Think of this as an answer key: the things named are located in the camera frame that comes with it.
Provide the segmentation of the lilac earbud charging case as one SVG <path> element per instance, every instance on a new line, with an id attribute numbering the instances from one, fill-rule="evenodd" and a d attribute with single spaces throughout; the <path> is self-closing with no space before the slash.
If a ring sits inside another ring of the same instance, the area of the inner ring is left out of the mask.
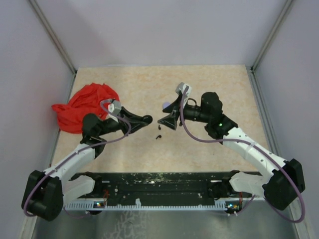
<path id="1" fill-rule="evenodd" d="M 170 105 L 170 102 L 164 102 L 162 108 L 165 109 Z"/>

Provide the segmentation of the black round case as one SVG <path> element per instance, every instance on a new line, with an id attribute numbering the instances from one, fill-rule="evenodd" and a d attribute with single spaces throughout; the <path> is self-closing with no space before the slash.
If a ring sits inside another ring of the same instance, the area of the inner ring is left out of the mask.
<path id="1" fill-rule="evenodd" d="M 150 116 L 150 115 L 145 115 L 142 117 L 141 121 L 144 123 L 144 124 L 151 124 L 153 122 L 153 117 Z"/>

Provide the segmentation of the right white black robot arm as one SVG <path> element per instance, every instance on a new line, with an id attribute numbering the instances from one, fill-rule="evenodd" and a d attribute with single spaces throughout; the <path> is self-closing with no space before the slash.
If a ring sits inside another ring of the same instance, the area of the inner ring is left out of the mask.
<path id="1" fill-rule="evenodd" d="M 189 105 L 188 100 L 187 96 L 179 93 L 177 99 L 163 109 L 167 115 L 158 122 L 173 130 L 177 126 L 185 126 L 186 120 L 204 123 L 212 142 L 219 142 L 234 150 L 259 172 L 253 175 L 231 171 L 222 179 L 223 192 L 218 193 L 218 197 L 249 193 L 265 198 L 280 211 L 301 198 L 305 181 L 302 166 L 297 160 L 283 159 L 251 139 L 223 113 L 222 102 L 215 92 L 204 93 L 200 105 Z"/>

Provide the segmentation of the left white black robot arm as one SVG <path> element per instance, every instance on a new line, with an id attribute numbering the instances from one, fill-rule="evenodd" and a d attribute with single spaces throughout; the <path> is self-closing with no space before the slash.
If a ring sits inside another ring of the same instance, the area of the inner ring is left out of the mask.
<path id="1" fill-rule="evenodd" d="M 100 179 L 91 174 L 73 179 L 79 169 L 95 160 L 110 143 L 103 135 L 121 131 L 123 136 L 140 130 L 152 123 L 150 115 L 138 116 L 124 107 L 106 110 L 108 118 L 100 119 L 94 113 L 86 114 L 82 120 L 82 140 L 76 148 L 57 164 L 44 171 L 34 170 L 28 177 L 21 208 L 27 217 L 40 217 L 52 221 L 73 200 L 89 194 L 101 196 L 104 186 Z"/>

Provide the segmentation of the red crumpled cloth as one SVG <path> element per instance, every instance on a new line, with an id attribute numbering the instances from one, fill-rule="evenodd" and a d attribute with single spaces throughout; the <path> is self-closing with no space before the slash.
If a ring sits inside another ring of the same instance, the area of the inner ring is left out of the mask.
<path id="1" fill-rule="evenodd" d="M 87 114 L 95 114 L 101 119 L 105 119 L 105 112 L 100 102 L 102 100 L 115 99 L 119 96 L 110 86 L 106 84 L 91 83 L 85 85 L 66 104 L 53 104 L 52 110 L 56 112 L 57 124 L 61 131 L 81 134 L 82 120 Z"/>

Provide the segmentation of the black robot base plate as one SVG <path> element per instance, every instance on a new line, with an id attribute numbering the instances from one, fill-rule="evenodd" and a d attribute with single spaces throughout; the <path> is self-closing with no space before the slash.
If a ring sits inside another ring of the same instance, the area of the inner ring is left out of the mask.
<path id="1" fill-rule="evenodd" d="M 226 185 L 230 172 L 94 173 L 98 188 L 81 199 L 106 199 L 109 206 L 213 206 L 222 198 L 249 198 Z"/>

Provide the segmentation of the right aluminium frame post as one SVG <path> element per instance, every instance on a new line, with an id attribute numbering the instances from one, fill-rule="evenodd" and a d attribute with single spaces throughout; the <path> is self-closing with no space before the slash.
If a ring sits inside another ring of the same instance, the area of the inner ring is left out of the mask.
<path id="1" fill-rule="evenodd" d="M 266 37 L 265 42 L 262 45 L 261 50 L 259 51 L 255 61 L 253 62 L 253 65 L 251 66 L 250 70 L 254 74 L 258 67 L 260 66 L 263 58 L 265 57 L 266 53 L 270 49 L 273 41 L 276 39 L 277 34 L 279 33 L 282 25 L 284 24 L 286 18 L 288 17 L 291 9 L 293 8 L 293 5 L 296 1 L 295 0 L 287 0 L 285 1 L 285 4 L 280 11 L 279 16 L 277 17 L 274 25 L 272 26 L 269 34 Z"/>

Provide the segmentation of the aluminium frame post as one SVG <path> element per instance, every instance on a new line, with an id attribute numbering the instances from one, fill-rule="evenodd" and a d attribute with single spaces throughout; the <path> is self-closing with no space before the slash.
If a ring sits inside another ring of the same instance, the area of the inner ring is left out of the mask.
<path id="1" fill-rule="evenodd" d="M 35 16 L 38 18 L 39 22 L 43 26 L 45 32 L 47 33 L 50 41 L 56 48 L 58 54 L 62 58 L 63 62 L 66 64 L 68 69 L 72 72 L 75 76 L 77 73 L 77 69 L 75 68 L 69 54 L 67 53 L 65 47 L 63 46 L 61 40 L 59 39 L 58 35 L 54 31 L 53 27 L 51 26 L 50 22 L 48 21 L 47 17 L 45 16 L 43 10 L 41 9 L 40 5 L 36 0 L 27 0 L 28 4 L 30 5 L 31 9 L 33 10 Z"/>
<path id="2" fill-rule="evenodd" d="M 253 65 L 251 66 L 250 70 L 254 74 L 258 67 L 260 66 L 263 58 L 265 57 L 266 53 L 270 49 L 273 41 L 276 39 L 277 34 L 279 33 L 282 25 L 284 24 L 286 18 L 288 17 L 291 9 L 293 8 L 293 5 L 296 1 L 295 0 L 287 0 L 285 1 L 285 4 L 280 11 L 279 16 L 277 17 L 274 25 L 272 26 L 269 34 L 266 37 L 265 42 L 262 45 L 261 50 L 259 51 L 255 61 L 253 62 Z"/>

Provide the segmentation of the aluminium rail right side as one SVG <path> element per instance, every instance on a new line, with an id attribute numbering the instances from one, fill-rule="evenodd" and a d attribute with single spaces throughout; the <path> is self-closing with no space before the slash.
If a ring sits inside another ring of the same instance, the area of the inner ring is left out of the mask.
<path id="1" fill-rule="evenodd" d="M 275 131 L 269 116 L 269 112 L 257 76 L 255 75 L 255 72 L 252 70 L 252 67 L 246 67 L 246 69 L 269 149 L 273 153 L 281 155 Z"/>

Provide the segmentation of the left aluminium frame post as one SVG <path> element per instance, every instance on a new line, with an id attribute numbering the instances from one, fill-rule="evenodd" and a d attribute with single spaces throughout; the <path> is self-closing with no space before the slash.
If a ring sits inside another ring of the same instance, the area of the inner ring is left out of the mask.
<path id="1" fill-rule="evenodd" d="M 62 58 L 63 62 L 66 64 L 68 69 L 72 72 L 75 76 L 77 73 L 77 69 L 75 68 L 69 54 L 67 53 L 65 47 L 63 46 L 61 40 L 59 39 L 58 35 L 54 31 L 53 27 L 51 26 L 50 22 L 48 21 L 47 17 L 45 16 L 43 10 L 41 9 L 40 5 L 36 0 L 27 0 L 28 4 L 30 5 L 31 9 L 33 10 L 35 16 L 38 18 L 39 22 L 43 26 L 45 32 L 47 33 L 50 41 L 56 48 L 58 54 Z"/>

